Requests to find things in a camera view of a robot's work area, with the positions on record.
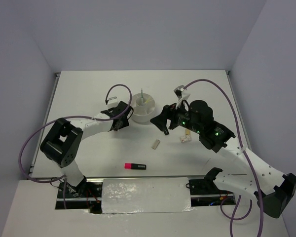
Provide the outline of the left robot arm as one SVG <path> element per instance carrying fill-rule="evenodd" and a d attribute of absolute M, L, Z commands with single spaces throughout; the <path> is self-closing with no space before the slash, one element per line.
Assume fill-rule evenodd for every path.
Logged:
<path fill-rule="evenodd" d="M 58 165 L 66 177 L 65 185 L 74 197 L 81 197 L 90 189 L 91 183 L 80 171 L 75 158 L 81 141 L 99 133 L 118 131 L 129 126 L 134 109 L 123 101 L 117 106 L 101 111 L 95 118 L 69 121 L 59 118 L 40 145 L 40 151 Z"/>

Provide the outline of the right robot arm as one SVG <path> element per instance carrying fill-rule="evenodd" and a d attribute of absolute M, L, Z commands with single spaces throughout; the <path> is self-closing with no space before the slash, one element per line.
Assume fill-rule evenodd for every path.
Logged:
<path fill-rule="evenodd" d="M 272 218 L 279 218 L 293 198 L 296 176 L 284 174 L 241 146 L 240 139 L 229 128 L 214 120 L 213 110 L 206 102 L 193 101 L 188 109 L 183 105 L 165 105 L 162 112 L 150 121 L 165 135 L 178 126 L 198 134 L 206 149 L 223 157 L 245 175 L 238 178 L 214 167 L 205 176 L 208 192 L 229 190 L 250 199 L 256 198 L 258 206 Z"/>

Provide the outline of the pink capped black highlighter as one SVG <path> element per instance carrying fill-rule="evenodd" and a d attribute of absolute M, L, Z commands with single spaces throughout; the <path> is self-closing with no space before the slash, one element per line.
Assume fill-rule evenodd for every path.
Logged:
<path fill-rule="evenodd" d="M 124 168 L 130 170 L 146 170 L 147 166 L 145 164 L 125 163 Z"/>

